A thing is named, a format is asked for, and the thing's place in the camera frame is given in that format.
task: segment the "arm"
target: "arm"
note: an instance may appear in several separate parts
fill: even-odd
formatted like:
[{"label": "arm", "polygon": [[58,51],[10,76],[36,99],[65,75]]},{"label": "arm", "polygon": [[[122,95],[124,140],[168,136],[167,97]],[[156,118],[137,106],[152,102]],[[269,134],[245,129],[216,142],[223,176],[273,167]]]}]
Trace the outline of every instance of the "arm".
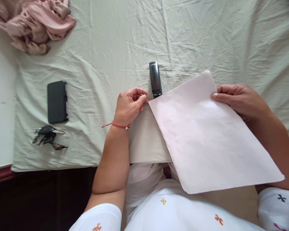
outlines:
[{"label": "arm", "polygon": [[[121,126],[130,125],[139,111],[143,110],[143,104],[148,102],[147,94],[140,88],[120,93],[114,122]],[[95,173],[92,194],[85,211],[99,204],[111,203],[118,206],[122,212],[128,173],[128,130],[112,125],[105,140],[103,155]]]},{"label": "arm", "polygon": [[289,190],[289,136],[284,125],[261,96],[245,84],[221,85],[217,92],[212,99],[229,104],[241,116],[285,176],[280,182],[257,185],[258,193],[268,186]]},{"label": "arm", "polygon": [[[267,185],[289,190],[289,136],[286,128],[273,113],[251,121],[248,127],[285,176],[285,180]],[[256,189],[259,193],[264,187],[256,185]]]}]

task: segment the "keychain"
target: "keychain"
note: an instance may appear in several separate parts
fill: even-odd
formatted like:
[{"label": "keychain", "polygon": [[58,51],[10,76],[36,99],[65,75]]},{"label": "keychain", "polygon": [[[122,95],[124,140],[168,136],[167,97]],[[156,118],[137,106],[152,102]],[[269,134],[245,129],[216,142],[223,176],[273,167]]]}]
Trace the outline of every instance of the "keychain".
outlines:
[{"label": "keychain", "polygon": [[64,134],[64,132],[60,132],[56,130],[54,127],[46,125],[42,128],[35,130],[34,132],[35,137],[32,143],[39,147],[42,147],[44,144],[50,143],[55,150],[67,148],[67,146],[57,144],[54,142],[57,133]]}]

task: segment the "embroidered cross pattern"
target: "embroidered cross pattern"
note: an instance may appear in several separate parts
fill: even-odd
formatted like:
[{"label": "embroidered cross pattern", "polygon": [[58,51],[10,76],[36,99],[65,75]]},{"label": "embroidered cross pattern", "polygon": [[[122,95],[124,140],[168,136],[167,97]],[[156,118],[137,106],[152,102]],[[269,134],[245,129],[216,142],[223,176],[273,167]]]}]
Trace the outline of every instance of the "embroidered cross pattern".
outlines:
[{"label": "embroidered cross pattern", "polygon": [[283,228],[278,227],[278,225],[277,225],[276,223],[274,223],[274,226],[275,226],[276,228],[280,229],[281,231],[287,231],[287,230],[285,230],[285,229],[283,229]]},{"label": "embroidered cross pattern", "polygon": [[163,205],[165,205],[165,203],[167,202],[164,198],[161,199],[161,202],[163,203]]},{"label": "embroidered cross pattern", "polygon": [[222,220],[220,217],[218,217],[217,214],[215,214],[215,220],[219,221],[219,223],[220,223],[221,225],[224,225],[224,224],[223,224],[223,220]]},{"label": "embroidered cross pattern", "polygon": [[279,195],[278,199],[280,199],[280,200],[282,200],[282,202],[285,202],[285,203],[286,203],[286,201],[285,201],[285,200],[286,200],[287,198],[285,198],[285,197],[282,197],[282,196],[281,196],[281,194],[278,194],[278,195]]},{"label": "embroidered cross pattern", "polygon": [[94,229],[92,229],[92,231],[100,231],[101,228],[102,228],[102,226],[100,226],[100,224],[101,224],[101,223],[98,223],[98,224],[96,225],[96,227],[94,227]]}]

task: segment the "forearm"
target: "forearm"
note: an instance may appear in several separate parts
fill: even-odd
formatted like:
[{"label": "forearm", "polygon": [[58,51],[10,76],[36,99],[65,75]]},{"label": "forearm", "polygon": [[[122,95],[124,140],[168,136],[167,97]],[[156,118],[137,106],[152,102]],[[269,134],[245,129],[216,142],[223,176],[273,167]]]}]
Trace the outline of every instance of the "forearm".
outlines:
[{"label": "forearm", "polygon": [[92,193],[98,195],[125,189],[128,173],[128,130],[112,125],[95,173]]},{"label": "forearm", "polygon": [[248,126],[285,176],[285,180],[267,185],[289,190],[289,136],[286,128],[273,113]]}]

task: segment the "black phone case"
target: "black phone case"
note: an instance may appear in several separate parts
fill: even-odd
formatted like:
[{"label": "black phone case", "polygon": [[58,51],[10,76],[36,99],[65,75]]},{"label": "black phone case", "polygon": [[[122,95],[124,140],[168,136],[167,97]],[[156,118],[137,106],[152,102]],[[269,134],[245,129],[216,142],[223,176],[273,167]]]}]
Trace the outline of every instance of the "black phone case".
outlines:
[{"label": "black phone case", "polygon": [[48,122],[50,124],[68,121],[66,102],[66,82],[58,81],[47,85]]}]

